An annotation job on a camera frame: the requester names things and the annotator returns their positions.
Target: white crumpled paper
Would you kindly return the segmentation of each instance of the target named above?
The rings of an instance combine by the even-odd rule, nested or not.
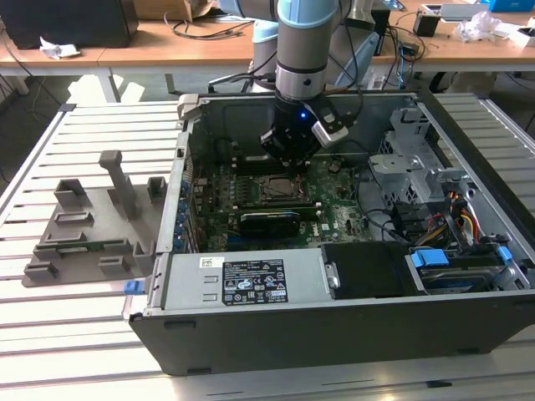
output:
[[[463,21],[453,31],[453,36],[463,43],[475,42],[482,39],[494,41],[492,32],[502,21],[494,18],[488,11],[480,11],[471,18]]]
[[[47,57],[59,60],[63,57],[72,57],[80,54],[73,44],[54,44],[47,42],[41,37],[41,47],[39,48]]]

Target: metal slotted platform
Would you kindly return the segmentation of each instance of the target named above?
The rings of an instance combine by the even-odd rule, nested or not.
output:
[[[22,287],[24,266],[54,210],[52,191],[59,179],[79,177],[85,187],[111,185],[98,159],[101,150],[112,149],[123,151],[123,168],[134,184],[144,184],[151,175],[168,175],[175,127],[176,102],[79,106],[59,113],[3,194],[2,401],[533,399],[533,327],[489,355],[170,378],[123,321],[125,301],[134,309],[145,303],[145,297],[126,299],[123,282]],[[430,388],[429,382],[436,380],[451,386]]]
[[[436,96],[468,138],[489,161],[527,209],[535,215],[535,145],[491,100],[473,94]],[[447,144],[441,148],[459,166]]]

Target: white sticker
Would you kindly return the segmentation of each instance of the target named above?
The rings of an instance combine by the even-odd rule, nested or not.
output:
[[[199,267],[223,267],[224,257],[202,257],[199,261]]]

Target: blue clip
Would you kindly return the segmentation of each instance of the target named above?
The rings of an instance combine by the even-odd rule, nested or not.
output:
[[[442,249],[419,249],[410,255],[416,268],[423,266],[448,266],[450,261]]]
[[[138,282],[137,280],[129,280],[125,284],[125,295],[143,295],[145,282]]]
[[[506,246],[500,246],[497,252],[506,266],[512,264],[512,253],[511,251],[509,251],[509,248],[507,248]]]

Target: power supply label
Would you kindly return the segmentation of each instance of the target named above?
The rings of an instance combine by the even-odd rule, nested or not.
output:
[[[228,307],[288,302],[282,259],[223,263],[222,300]]]

